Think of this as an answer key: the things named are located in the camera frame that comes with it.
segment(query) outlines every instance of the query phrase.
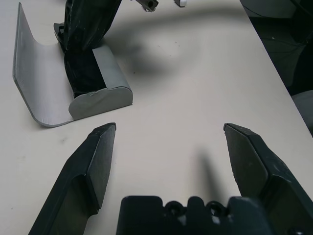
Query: gray curved holder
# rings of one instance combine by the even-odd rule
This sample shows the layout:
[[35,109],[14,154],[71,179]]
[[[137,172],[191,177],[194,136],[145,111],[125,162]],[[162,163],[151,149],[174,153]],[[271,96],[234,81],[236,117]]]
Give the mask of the gray curved holder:
[[44,46],[32,36],[19,3],[13,79],[32,117],[55,127],[131,105],[133,93],[109,46],[93,51],[106,88],[73,97],[59,44]]

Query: screw hole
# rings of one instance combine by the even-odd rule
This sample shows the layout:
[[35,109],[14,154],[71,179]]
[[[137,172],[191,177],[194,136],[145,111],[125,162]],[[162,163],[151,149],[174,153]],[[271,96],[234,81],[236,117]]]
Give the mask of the screw hole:
[[149,2],[148,2],[148,7],[149,7],[149,8],[153,7],[153,1],[149,1]]
[[179,202],[169,202],[165,209],[168,214],[174,217],[179,217],[184,214],[184,207]]
[[213,216],[223,216],[225,214],[225,207],[219,203],[219,202],[209,202],[206,205],[206,208],[208,209],[209,213]]

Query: dark floor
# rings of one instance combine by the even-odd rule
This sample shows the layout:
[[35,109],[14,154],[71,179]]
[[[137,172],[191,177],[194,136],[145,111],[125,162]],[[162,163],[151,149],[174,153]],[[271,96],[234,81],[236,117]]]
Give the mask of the dark floor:
[[295,67],[305,45],[295,42],[288,24],[260,22],[253,19],[251,22],[285,86],[291,86]]

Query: white table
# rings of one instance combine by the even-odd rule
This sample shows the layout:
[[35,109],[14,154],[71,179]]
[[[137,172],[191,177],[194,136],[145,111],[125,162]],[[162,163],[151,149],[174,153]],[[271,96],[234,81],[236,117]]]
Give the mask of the white table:
[[[34,37],[56,43],[65,0],[22,2]],[[313,198],[313,140],[239,0],[161,0],[154,13],[123,0],[106,38],[132,106],[40,127],[12,79],[17,0],[0,3],[0,234],[26,235],[67,158],[93,128],[116,122],[103,207],[86,235],[113,235],[127,195],[186,205],[239,195],[223,124],[260,134]]]

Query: gray chair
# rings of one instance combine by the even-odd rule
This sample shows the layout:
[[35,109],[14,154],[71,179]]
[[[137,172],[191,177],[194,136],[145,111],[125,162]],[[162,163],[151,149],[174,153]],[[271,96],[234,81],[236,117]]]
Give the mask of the gray chair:
[[306,91],[292,96],[305,124],[313,135],[313,91]]

